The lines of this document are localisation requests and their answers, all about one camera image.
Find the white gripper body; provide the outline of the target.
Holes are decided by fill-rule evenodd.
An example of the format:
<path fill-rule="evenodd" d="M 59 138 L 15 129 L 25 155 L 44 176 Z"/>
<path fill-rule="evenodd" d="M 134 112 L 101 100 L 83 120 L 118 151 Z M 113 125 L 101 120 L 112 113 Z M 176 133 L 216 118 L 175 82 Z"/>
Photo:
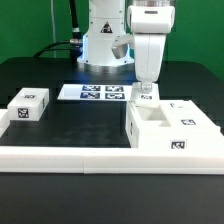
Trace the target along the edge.
<path fill-rule="evenodd" d="M 174 25 L 173 6 L 128 7 L 127 22 L 133 34 L 135 73 L 138 81 L 158 80 L 166 36 Z"/>

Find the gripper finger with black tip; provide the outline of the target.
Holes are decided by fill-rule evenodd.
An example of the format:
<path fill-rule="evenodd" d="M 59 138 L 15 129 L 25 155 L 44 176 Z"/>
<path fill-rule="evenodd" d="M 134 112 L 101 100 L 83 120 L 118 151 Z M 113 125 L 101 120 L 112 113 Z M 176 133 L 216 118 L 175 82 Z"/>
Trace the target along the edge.
<path fill-rule="evenodd" d="M 141 82 L 140 87 L 143 93 L 150 93 L 152 91 L 152 84 L 149 82 Z"/>

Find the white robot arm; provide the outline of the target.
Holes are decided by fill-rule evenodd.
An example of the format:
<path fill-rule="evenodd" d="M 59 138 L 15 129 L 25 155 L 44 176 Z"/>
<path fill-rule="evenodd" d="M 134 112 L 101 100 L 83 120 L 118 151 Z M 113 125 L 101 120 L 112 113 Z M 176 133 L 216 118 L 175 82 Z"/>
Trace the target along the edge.
<path fill-rule="evenodd" d="M 78 64 L 109 73 L 133 64 L 139 88 L 149 92 L 159 78 L 174 20 L 175 0 L 89 0 Z"/>

